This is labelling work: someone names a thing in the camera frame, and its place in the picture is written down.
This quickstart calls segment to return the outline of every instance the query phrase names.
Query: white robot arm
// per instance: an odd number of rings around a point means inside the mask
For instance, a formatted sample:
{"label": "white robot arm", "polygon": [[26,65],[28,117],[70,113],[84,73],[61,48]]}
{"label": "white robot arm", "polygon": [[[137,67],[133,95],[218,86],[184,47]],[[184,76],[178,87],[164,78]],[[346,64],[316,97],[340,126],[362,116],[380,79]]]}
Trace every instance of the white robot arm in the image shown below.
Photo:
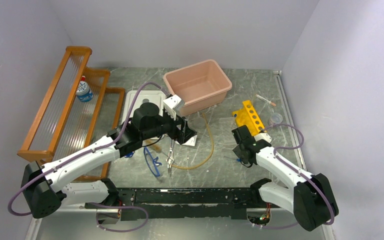
{"label": "white robot arm", "polygon": [[[70,156],[43,166],[39,166],[37,162],[29,163],[25,167],[21,186],[26,185],[36,176],[50,171],[48,175],[23,191],[33,217],[43,218],[61,206],[75,204],[101,203],[114,206],[119,200],[119,190],[111,180],[105,178],[90,183],[72,183],[72,181],[104,163],[140,149],[143,140],[167,134],[180,144],[187,142],[196,135],[196,132],[188,127],[184,117],[177,115],[176,111],[181,106],[180,98],[169,97],[164,101],[166,111],[163,116],[160,116],[160,111],[155,104],[143,103],[134,111],[132,118],[127,120],[129,122],[122,136],[119,137],[121,132],[121,126],[119,126],[97,142]],[[262,132],[252,137],[246,126],[238,127],[232,132],[238,144],[233,152],[243,163],[256,164],[269,170],[286,185],[286,187],[277,185],[266,178],[257,181],[251,185],[251,189],[255,189],[260,199],[259,203],[272,203],[284,208],[295,215],[304,229],[308,231],[315,229],[329,220],[331,215],[318,193],[308,184],[306,180],[308,178],[322,189],[334,209],[335,216],[338,214],[335,197],[324,175],[313,175],[304,171],[278,154],[277,156],[284,161],[284,163],[280,162],[274,155],[274,148],[270,144],[271,138],[266,133]],[[73,156],[81,153],[86,154],[73,160]],[[67,162],[66,165],[57,169],[56,166],[65,162]]]}

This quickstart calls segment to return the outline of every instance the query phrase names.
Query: gray wall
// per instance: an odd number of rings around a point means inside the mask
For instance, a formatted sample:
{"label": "gray wall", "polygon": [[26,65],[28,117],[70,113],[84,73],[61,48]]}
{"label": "gray wall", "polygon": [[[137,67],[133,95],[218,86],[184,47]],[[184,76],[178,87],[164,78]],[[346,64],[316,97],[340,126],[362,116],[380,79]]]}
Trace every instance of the gray wall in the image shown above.
{"label": "gray wall", "polygon": [[215,59],[225,68],[285,64],[318,0],[51,0],[90,63],[184,67]]}
{"label": "gray wall", "polygon": [[[16,154],[70,44],[47,1],[0,0],[0,240],[26,236],[31,217],[7,211],[27,164]],[[23,197],[14,208],[28,210]]]}
{"label": "gray wall", "polygon": [[307,166],[338,201],[337,239],[384,239],[384,0],[321,0],[283,73]]}

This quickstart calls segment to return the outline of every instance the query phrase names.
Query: white bottle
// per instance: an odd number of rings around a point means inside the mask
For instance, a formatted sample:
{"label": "white bottle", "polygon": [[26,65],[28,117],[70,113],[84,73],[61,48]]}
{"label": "white bottle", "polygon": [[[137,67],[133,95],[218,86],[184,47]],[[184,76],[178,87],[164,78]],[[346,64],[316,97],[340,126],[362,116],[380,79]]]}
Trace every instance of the white bottle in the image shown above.
{"label": "white bottle", "polygon": [[89,102],[94,97],[94,93],[91,91],[91,87],[85,81],[85,76],[81,77],[75,95],[80,100],[80,102],[84,103]]}

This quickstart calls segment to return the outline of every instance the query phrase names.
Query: orange wooden shelf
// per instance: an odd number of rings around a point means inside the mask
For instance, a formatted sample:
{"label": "orange wooden shelf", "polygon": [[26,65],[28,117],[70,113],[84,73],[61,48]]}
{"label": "orange wooden shelf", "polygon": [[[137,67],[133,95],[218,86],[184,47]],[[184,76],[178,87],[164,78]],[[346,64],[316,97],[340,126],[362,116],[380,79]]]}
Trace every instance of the orange wooden shelf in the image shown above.
{"label": "orange wooden shelf", "polygon": [[[65,49],[18,156],[44,164],[87,147],[94,135],[106,94],[119,94],[112,128],[118,125],[125,89],[107,87],[110,71],[86,66],[91,54],[92,50],[86,46],[68,46]],[[77,86],[83,75],[94,94],[90,102],[76,99]],[[77,180],[97,181],[106,178],[108,170],[109,163],[105,163],[99,176],[83,175]]]}

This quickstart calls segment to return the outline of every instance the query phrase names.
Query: wooden frame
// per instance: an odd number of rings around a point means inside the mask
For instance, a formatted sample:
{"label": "wooden frame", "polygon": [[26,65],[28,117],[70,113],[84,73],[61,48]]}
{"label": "wooden frame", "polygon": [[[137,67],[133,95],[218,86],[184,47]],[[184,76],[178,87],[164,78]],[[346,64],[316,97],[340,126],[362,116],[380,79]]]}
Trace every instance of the wooden frame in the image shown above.
{"label": "wooden frame", "polygon": [[[99,112],[104,100],[105,94],[119,94],[119,99],[117,103],[117,109],[115,111],[115,116],[112,124],[112,128],[115,128],[119,123],[120,113],[123,106],[123,100],[125,95],[125,89],[121,87],[107,87],[108,80],[110,78],[110,71],[106,69],[94,69],[86,66],[88,63],[89,57],[92,54],[92,50],[86,46],[68,46],[65,49],[65,54],[56,70],[56,73],[50,83],[50,86],[43,98],[43,101],[40,105],[39,110],[34,118],[34,121],[27,133],[26,138],[17,152],[17,155],[26,159],[29,162],[37,161],[39,164],[49,163],[53,160],[55,152],[60,142],[63,130],[67,123],[67,119],[70,115],[70,111],[73,106],[74,99],[76,97],[76,90],[81,77],[86,76],[86,81],[89,85],[99,87],[99,95],[96,101],[96,105],[93,111],[92,118],[90,120],[89,128],[87,131],[86,139],[84,141],[84,147],[87,147],[94,134],[95,125],[98,119]],[[38,131],[38,128],[44,118],[44,114],[50,104],[51,98],[54,95],[54,92],[57,88],[58,82],[66,68],[67,63],[71,60],[77,67],[78,71],[75,74],[72,87],[69,91],[67,100],[65,101],[61,115],[59,116],[58,122],[56,123],[55,131],[50,140],[50,144],[47,149],[44,150],[30,150],[32,142],[35,138],[35,135]],[[106,178],[109,171],[109,163],[105,163],[102,168],[100,176],[81,176],[77,180],[79,181],[96,181],[102,178]]]}
{"label": "wooden frame", "polygon": [[[85,46],[68,46],[65,49],[65,54],[62,57],[61,63],[59,64],[58,69],[56,70],[56,73],[45,94],[45,97],[42,100],[39,110],[36,113],[36,117],[33,120],[33,124],[31,125],[27,133],[27,136],[24,139],[24,142],[17,153],[18,156],[26,159],[29,162],[38,161],[41,164],[43,164],[44,162],[49,163],[52,161],[52,158],[54,157],[54,154],[55,154],[55,150],[57,149],[58,142],[60,141],[61,134],[63,133],[63,129],[65,127],[67,118],[69,116],[71,107],[73,105],[77,86],[79,85],[83,71],[86,67],[86,63],[88,62],[89,56],[91,54],[92,54],[92,50],[89,47],[85,47]],[[64,108],[62,110],[62,114],[58,120],[55,131],[52,135],[52,139],[48,149],[39,150],[39,151],[30,150],[30,146],[32,145],[33,139],[35,138],[39,125],[42,122],[45,111],[48,108],[48,105],[55,92],[55,89],[57,88],[61,75],[63,74],[63,71],[66,68],[67,62],[69,61],[70,58],[79,60],[81,57],[83,57],[82,61],[74,61],[74,62],[77,62],[78,64],[78,71],[74,78],[74,84],[72,85],[68,98],[65,102]]]}

